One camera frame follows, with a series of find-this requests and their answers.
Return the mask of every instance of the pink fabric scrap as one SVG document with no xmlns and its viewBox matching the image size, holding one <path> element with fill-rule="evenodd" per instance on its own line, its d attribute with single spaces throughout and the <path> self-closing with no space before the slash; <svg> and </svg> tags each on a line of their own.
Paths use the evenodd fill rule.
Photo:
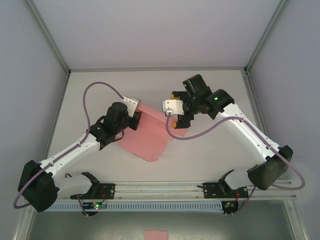
<svg viewBox="0 0 320 240">
<path fill-rule="evenodd" d="M 169 240 L 169 233 L 160 230 L 145 231 L 144 240 Z"/>
<path fill-rule="evenodd" d="M 124 130 L 124 138 L 117 141 L 119 147 L 128 152 L 144 159 L 148 162 L 155 162 L 159 158 L 167 145 L 168 140 L 173 140 L 166 131 L 167 117 L 163 112 L 159 112 L 143 103 L 140 103 L 138 109 L 142 112 L 138 129 L 132 130 L 127 128 Z M 169 130 L 174 135 L 184 137 L 187 129 L 174 129 L 173 123 L 177 119 L 171 117 L 169 120 Z"/>
</svg>

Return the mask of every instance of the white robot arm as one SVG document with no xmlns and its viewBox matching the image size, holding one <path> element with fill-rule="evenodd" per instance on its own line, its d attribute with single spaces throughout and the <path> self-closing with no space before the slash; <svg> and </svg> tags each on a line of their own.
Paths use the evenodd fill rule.
<svg viewBox="0 0 320 240">
<path fill-rule="evenodd" d="M 124 97 L 122 102 L 114 102 L 105 116 L 91 125 L 79 140 L 58 154 L 39 163 L 31 160 L 25 164 L 18 186 L 19 194 L 14 201 L 16 206 L 22 195 L 38 212 L 49 208 L 57 198 L 76 194 L 94 196 L 100 182 L 89 172 L 66 178 L 66 173 L 87 156 L 102 150 L 105 146 L 121 138 L 116 136 L 124 129 L 138 128 L 141 112 L 136 111 L 139 100 Z"/>
<path fill-rule="evenodd" d="M 293 155 L 291 148 L 280 147 L 263 134 L 244 115 L 227 92 L 219 89 L 212 93 L 199 74 L 185 80 L 183 85 L 186 91 L 173 91 L 171 99 L 162 102 L 162 110 L 167 115 L 178 115 L 178 122 L 173 127 L 189 128 L 194 115 L 208 114 L 213 120 L 224 122 L 223 125 L 244 144 L 252 155 L 252 164 L 249 169 L 231 169 L 221 177 L 219 188 L 222 192 L 227 193 L 229 190 L 250 185 L 266 190 L 288 169 L 288 166 L 272 150 L 276 150 L 290 162 Z M 188 140 L 201 135 L 185 138 L 172 137 Z"/>
</svg>

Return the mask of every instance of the purple cable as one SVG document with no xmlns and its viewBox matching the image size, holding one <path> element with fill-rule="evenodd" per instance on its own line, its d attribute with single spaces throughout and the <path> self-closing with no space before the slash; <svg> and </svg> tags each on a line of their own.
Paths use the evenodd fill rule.
<svg viewBox="0 0 320 240">
<path fill-rule="evenodd" d="M 73 150 L 75 150 L 76 148 L 78 148 L 88 137 L 90 131 L 88 131 L 90 129 L 90 118 L 89 118 L 89 114 L 88 114 L 88 110 L 87 110 L 87 106 L 86 106 L 86 95 L 87 95 L 87 91 L 89 90 L 89 88 L 91 88 L 93 85 L 96 84 L 102 84 L 102 85 L 106 85 L 107 87 L 111 88 L 121 99 L 124 99 L 124 97 L 110 84 L 105 83 L 103 81 L 96 81 L 91 83 L 89 86 L 86 87 L 86 89 L 84 90 L 83 93 L 83 97 L 82 97 L 82 104 L 83 104 L 83 110 L 84 110 L 84 114 L 86 117 L 86 121 L 87 121 L 87 131 L 85 133 L 84 138 L 80 141 L 80 144 L 76 144 L 75 146 L 73 146 L 72 148 L 70 148 L 68 151 L 62 153 L 60 156 L 58 156 L 54 161 L 53 164 L 55 164 L 58 160 L 60 160 L 61 158 L 63 158 L 64 156 L 68 155 L 69 153 L 71 153 Z M 21 197 L 21 195 L 24 193 L 24 191 L 27 189 L 27 187 L 40 175 L 42 174 L 45 170 L 47 170 L 49 167 L 52 167 L 53 164 L 48 163 L 47 166 L 45 166 L 44 168 L 42 168 L 40 171 L 38 171 L 32 178 L 29 179 L 29 181 L 26 182 L 26 184 L 22 187 L 22 189 L 19 191 L 19 193 L 17 194 L 17 196 L 15 197 L 14 201 L 13 201 L 13 207 L 15 209 L 22 209 L 25 208 L 27 206 L 30 206 L 31 203 L 26 203 L 24 205 L 20 205 L 18 206 L 18 200 Z"/>
<path fill-rule="evenodd" d="M 166 129 L 166 132 L 174 139 L 177 139 L 177 140 L 191 140 L 191 139 L 195 139 L 195 138 L 198 138 L 198 137 L 201 137 L 207 133 L 209 133 L 210 131 L 212 131 L 213 129 L 215 129 L 216 127 L 218 127 L 219 125 L 221 125 L 222 123 L 226 122 L 226 121 L 229 121 L 229 120 L 239 120 L 241 122 L 243 122 L 244 124 L 246 124 L 252 131 L 253 133 L 275 154 L 277 155 L 285 164 L 287 164 L 298 176 L 299 178 L 301 179 L 301 185 L 300 186 L 297 186 L 297 187 L 287 187 L 287 186 L 278 186 L 278 185 L 275 185 L 275 184 L 272 184 L 271 186 L 275 187 L 275 188 L 278 188 L 278 189 L 284 189 L 284 190 L 300 190 L 300 189 L 303 189 L 306 185 L 306 181 L 305 181 L 305 178 L 302 176 L 302 174 L 298 171 L 298 169 L 292 165 L 288 160 L 286 160 L 280 153 L 278 153 L 265 139 L 264 137 L 262 137 L 258 132 L 257 130 L 249 123 L 247 122 L 245 119 L 243 119 L 242 117 L 238 117 L 238 116 L 228 116 L 220 121 L 218 121 L 216 124 L 214 124 L 212 127 L 210 127 L 209 129 L 201 132 L 201 133 L 198 133 L 196 135 L 193 135 L 193 136 L 187 136 L 187 137 L 179 137 L 179 136 L 175 136 L 173 135 L 170 130 L 169 130 L 169 119 L 170 119 L 170 116 L 171 114 L 169 113 L 167 118 L 166 118 L 166 121 L 165 121 L 165 129 Z"/>
<path fill-rule="evenodd" d="M 72 176 L 71 176 L 69 173 L 66 173 L 66 174 L 64 175 L 64 177 L 65 177 L 65 178 L 67 178 L 67 177 L 72 178 Z M 81 209 L 82 209 L 82 212 L 84 213 L 85 217 L 89 216 L 89 214 L 86 212 L 84 206 L 82 205 L 82 203 L 81 203 L 81 201 L 80 201 L 80 196 L 79 196 L 79 194 L 77 194 L 76 197 L 78 198 L 79 205 L 80 205 L 80 207 L 81 207 Z"/>
</svg>

